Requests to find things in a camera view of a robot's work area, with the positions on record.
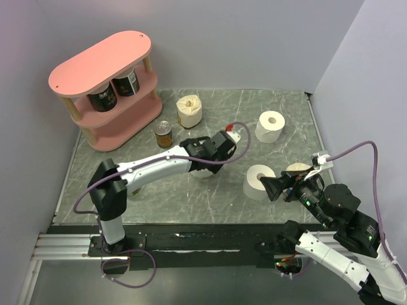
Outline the black paper roll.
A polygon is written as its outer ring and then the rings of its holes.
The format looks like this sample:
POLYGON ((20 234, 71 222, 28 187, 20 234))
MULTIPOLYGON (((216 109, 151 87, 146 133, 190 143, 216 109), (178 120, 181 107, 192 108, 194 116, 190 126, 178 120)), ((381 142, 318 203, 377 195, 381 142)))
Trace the black paper roll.
POLYGON ((117 105, 117 97, 112 84, 107 82, 87 96, 92 108, 97 112, 108 112, 117 105))

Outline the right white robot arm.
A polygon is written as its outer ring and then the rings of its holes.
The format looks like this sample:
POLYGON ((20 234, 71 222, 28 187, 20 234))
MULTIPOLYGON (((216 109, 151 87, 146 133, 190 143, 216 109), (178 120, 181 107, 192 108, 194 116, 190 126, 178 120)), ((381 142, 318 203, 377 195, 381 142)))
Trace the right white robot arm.
POLYGON ((288 220, 269 243, 280 254, 303 254, 345 280, 364 304, 406 304, 406 273, 392 256, 379 223, 358 210, 361 201, 344 184, 326 186, 319 174, 283 171, 280 177, 259 180, 271 201, 286 193, 285 201, 299 201, 333 238, 353 253, 353 261, 298 222, 288 220))

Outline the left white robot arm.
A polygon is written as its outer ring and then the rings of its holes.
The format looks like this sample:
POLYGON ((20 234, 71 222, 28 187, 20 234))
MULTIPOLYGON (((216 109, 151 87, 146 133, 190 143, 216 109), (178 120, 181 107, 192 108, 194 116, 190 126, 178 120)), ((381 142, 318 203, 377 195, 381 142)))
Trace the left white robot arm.
POLYGON ((165 177, 194 173, 208 177, 218 173, 221 161, 229 160, 237 149, 240 135, 220 131, 212 137, 186 139, 168 151, 137 161, 114 163, 103 161, 96 169, 89 186, 90 197, 99 216, 104 249, 120 255, 126 247, 122 215, 127 198, 143 186, 165 177))

